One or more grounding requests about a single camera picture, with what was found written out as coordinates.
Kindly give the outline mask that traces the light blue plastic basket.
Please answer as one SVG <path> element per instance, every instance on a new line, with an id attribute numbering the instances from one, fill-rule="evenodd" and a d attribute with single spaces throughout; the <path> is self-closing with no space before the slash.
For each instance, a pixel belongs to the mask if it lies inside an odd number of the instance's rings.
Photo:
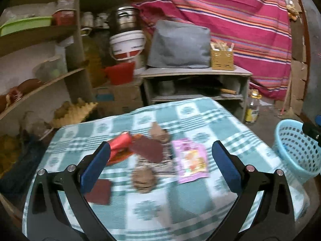
<path id="1" fill-rule="evenodd" d="M 292 119 L 280 121 L 273 150 L 301 184 L 320 174 L 320 129 L 315 125 Z"/>

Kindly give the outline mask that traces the red snack wrapper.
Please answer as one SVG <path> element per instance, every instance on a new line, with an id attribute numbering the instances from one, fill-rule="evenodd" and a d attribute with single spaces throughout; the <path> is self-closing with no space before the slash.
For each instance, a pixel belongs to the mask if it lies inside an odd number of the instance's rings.
<path id="1" fill-rule="evenodd" d="M 108 141 L 111 147 L 111 156 L 106 166 L 120 163 L 131 156 L 133 152 L 129 149 L 129 147 L 142 136 L 142 134 L 132 135 L 130 132 L 124 131 L 114 139 Z"/>

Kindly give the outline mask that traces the wooden handled tool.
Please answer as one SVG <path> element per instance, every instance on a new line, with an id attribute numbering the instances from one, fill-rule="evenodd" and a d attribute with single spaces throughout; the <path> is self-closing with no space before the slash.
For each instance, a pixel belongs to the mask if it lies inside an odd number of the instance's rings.
<path id="1" fill-rule="evenodd" d="M 221 93 L 221 94 L 236 95 L 236 94 L 237 94 L 237 91 L 221 88 L 221 89 L 220 89 L 220 93 Z"/>

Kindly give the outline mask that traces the green checkered tablecloth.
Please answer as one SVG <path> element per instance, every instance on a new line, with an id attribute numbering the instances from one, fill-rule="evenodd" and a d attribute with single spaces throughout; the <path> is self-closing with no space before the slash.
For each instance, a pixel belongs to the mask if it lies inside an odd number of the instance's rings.
<path id="1" fill-rule="evenodd" d="M 218 102 L 196 98 L 139 108 L 131 113 L 71 125 L 56 132 L 40 167 L 62 171 L 93 153 L 101 142 L 122 132 L 148 136 L 158 123 L 171 139 L 187 138 L 211 152 L 220 140 L 229 153 L 258 171 L 284 169 L 277 154 Z M 233 205 L 232 193 L 214 159 L 208 158 L 209 176 L 180 184 L 177 177 L 158 179 L 147 194 L 132 187 L 137 155 L 105 167 L 102 179 L 112 183 L 109 205 L 92 204 L 101 223 L 117 240 L 205 240 Z"/>

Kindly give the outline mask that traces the red plastic basin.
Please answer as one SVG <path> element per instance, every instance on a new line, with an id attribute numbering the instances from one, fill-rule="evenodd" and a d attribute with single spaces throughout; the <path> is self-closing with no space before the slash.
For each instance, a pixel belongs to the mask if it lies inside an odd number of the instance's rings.
<path id="1" fill-rule="evenodd" d="M 111 85 L 122 85 L 133 81 L 135 62 L 125 62 L 103 69 Z"/>

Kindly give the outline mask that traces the grey cushion bag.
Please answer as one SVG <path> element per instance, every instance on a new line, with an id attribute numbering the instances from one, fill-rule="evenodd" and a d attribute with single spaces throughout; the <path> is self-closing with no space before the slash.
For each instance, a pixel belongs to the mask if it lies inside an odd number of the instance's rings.
<path id="1" fill-rule="evenodd" d="M 206 27 L 159 20 L 147 65 L 154 68 L 208 68 L 211 35 Z"/>

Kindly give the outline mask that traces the pink snack packet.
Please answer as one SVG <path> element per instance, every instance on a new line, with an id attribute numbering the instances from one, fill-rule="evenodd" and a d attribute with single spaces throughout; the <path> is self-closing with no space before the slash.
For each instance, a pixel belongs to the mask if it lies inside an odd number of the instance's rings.
<path id="1" fill-rule="evenodd" d="M 209 176 L 207 151 L 202 144 L 188 138 L 172 142 L 179 184 Z"/>

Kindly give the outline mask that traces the grey wooden side shelf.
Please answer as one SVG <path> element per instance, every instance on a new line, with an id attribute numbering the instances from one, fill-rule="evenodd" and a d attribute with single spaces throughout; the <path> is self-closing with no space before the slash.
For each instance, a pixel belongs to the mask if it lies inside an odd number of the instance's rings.
<path id="1" fill-rule="evenodd" d="M 252 73 L 239 66 L 235 65 L 233 71 L 210 67 L 149 68 L 140 76 L 149 105 L 209 97 L 244 122 Z M 221 94 L 221 88 L 235 90 L 237 94 Z"/>

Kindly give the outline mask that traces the cardboard box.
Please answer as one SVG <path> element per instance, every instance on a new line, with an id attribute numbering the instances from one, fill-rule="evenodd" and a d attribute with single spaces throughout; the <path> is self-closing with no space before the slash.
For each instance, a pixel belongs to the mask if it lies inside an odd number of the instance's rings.
<path id="1" fill-rule="evenodd" d="M 109 82 L 93 89 L 102 116 L 121 115 L 144 106 L 141 96 L 143 80 L 135 78 L 130 83 L 111 85 Z"/>

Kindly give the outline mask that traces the white plastic bucket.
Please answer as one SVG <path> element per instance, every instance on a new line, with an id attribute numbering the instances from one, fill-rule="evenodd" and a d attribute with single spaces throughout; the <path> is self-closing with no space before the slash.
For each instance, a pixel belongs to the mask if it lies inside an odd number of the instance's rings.
<path id="1" fill-rule="evenodd" d="M 145 48 L 146 37 L 141 30 L 127 31 L 109 38 L 109 53 L 117 61 L 131 60 Z"/>

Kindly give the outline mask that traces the yellow egg tray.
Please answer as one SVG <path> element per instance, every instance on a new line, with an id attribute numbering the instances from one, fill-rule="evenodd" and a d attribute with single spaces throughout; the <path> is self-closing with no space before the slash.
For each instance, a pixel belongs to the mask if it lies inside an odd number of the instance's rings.
<path id="1" fill-rule="evenodd" d="M 53 128 L 61 128 L 67 125 L 82 123 L 96 110 L 97 106 L 97 102 L 85 102 L 81 97 L 77 98 L 76 104 L 65 101 L 54 111 L 50 125 Z"/>

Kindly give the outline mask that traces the metal cooking pot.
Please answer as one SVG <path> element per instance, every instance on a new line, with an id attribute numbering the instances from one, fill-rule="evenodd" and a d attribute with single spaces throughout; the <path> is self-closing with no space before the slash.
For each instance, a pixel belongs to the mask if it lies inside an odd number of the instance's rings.
<path id="1" fill-rule="evenodd" d="M 139 23 L 139 9 L 133 6 L 117 7 L 112 10 L 108 16 L 108 25 L 110 32 L 114 35 L 127 31 L 136 31 L 141 29 Z"/>

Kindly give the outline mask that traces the crumpled brown paper piece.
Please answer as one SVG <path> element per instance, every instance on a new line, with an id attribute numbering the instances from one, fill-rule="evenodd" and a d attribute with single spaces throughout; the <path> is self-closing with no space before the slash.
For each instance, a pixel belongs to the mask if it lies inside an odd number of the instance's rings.
<path id="1" fill-rule="evenodd" d="M 166 129 L 160 127 L 157 122 L 153 122 L 149 130 L 152 139 L 157 140 L 163 144 L 170 141 L 170 134 Z"/>

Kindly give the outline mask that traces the wooden wall shelf unit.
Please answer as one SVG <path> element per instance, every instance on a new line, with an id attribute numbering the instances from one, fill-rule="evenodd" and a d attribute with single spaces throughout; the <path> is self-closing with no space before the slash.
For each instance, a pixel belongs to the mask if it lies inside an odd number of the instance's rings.
<path id="1" fill-rule="evenodd" d="M 1 0 L 1 9 L 27 4 L 42 4 L 58 0 Z M 80 16 L 79 0 L 75 0 L 76 16 Z M 16 136 L 19 120 L 30 111 L 50 122 L 54 111 L 65 101 L 78 98 L 93 101 L 92 85 L 85 69 L 80 20 L 73 26 L 33 28 L 1 37 L 1 94 L 22 82 L 34 78 L 33 68 L 64 52 L 72 71 L 45 83 L 1 112 L 1 134 Z"/>

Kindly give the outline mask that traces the large amber oil jug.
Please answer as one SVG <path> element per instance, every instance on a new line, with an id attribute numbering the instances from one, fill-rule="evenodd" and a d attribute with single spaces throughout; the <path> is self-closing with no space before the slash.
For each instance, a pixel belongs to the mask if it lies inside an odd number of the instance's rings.
<path id="1" fill-rule="evenodd" d="M 93 88 L 106 82 L 103 69 L 114 63 L 109 54 L 109 31 L 102 28 L 81 29 L 86 69 Z"/>

